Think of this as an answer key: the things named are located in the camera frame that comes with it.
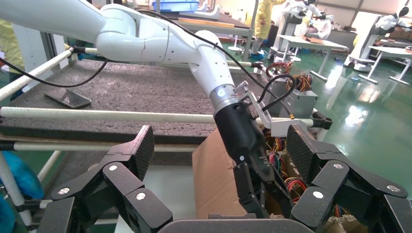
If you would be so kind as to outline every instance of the worker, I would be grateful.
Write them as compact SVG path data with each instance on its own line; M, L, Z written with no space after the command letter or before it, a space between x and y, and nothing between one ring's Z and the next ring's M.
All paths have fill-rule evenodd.
M321 40L327 40L332 31L333 16L327 16L325 19L314 21L313 28L308 29L307 37L314 37Z
M8 62L24 70L23 58L21 57L20 47L12 24L3 19L0 19L0 50L4 53L5 59ZM9 68L8 76L9 81L14 82L21 77L21 74L16 70ZM10 101L13 101L21 94L23 94L22 89L13 93L10 97Z
M250 57L256 60L262 60L263 54L258 53L262 42L268 38L271 28L271 15L274 5L281 5L286 0L259 0L255 20L255 41L252 45Z
M12 153L3 151L4 159L9 166L19 190L32 198L41 199L44 196L41 183L36 174L20 158ZM0 232L12 233L15 226L13 209L7 202L8 199L0 196Z

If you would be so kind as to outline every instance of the blue glove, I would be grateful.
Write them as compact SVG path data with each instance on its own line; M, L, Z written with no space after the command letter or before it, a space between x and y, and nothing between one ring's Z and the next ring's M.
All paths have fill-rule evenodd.
M10 152L3 151L4 158L23 194L40 199L44 196L41 183L36 174L20 158ZM12 208L0 197L0 232L11 233L15 224Z

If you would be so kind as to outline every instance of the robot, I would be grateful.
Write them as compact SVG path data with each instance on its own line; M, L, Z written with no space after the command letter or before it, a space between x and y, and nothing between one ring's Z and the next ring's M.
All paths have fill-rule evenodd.
M412 208L406 190L352 164L334 145L315 141L298 119L287 121L288 152L311 187L293 205L279 172L268 163L264 134L244 100L250 100L264 126L275 136L281 130L275 130L276 122L266 111L270 104L264 106L247 89L235 93L226 57L216 47L222 45L215 34L199 31L193 36L168 21L116 4L101 10L85 0L0 0L0 5L3 19L94 43L107 59L187 63L209 95L226 151L237 164L233 169L240 203L258 218L173 221L171 211L141 181L149 164L148 160L140 160L145 161L154 150L153 130L145 126L134 141L112 147L97 167L58 187L60 191L53 192L54 201L48 204L38 232L85 232L102 211L116 206L133 231L142 233L274 229L279 233L313 233L320 232L335 204L342 203L350 206L358 220L374 227L374 232L408 229ZM323 119L330 126L331 120ZM279 201L287 219L269 219L264 205L266 192ZM385 212L382 216L366 215L371 209Z
M395 27L401 27L405 31L410 31L412 27L403 22L400 17L405 16L409 12L408 7L403 7L398 13L388 16L377 17L374 21L369 22L370 30L368 33L358 35L358 42L350 55L345 60L345 66L353 68L361 72L369 72L372 69L375 61L370 60L369 53L378 36L392 33Z
M305 16L312 16L312 13L320 19L325 19L321 11L314 5L316 0L292 1L283 10L283 15L277 31L275 44L271 47L268 59L273 61L275 57L281 60L286 49L286 41L279 37L279 35L293 35L298 24L302 23L302 18Z

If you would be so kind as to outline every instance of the yellow wire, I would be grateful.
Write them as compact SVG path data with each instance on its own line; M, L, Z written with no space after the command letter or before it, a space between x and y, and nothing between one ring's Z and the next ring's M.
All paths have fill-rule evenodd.
M298 195L298 197L300 197L300 194L296 190L292 189L292 191L295 192Z
M350 213L349 213L345 208L343 208L343 207L341 207L341 208L343 209L343 213L344 213L344 214L350 215Z

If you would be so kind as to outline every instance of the electronic device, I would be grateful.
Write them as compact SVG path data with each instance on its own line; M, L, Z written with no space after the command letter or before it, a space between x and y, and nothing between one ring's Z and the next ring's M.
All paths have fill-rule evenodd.
M92 102L91 99L65 88L59 88L44 94L50 99L72 109L78 109L90 105Z

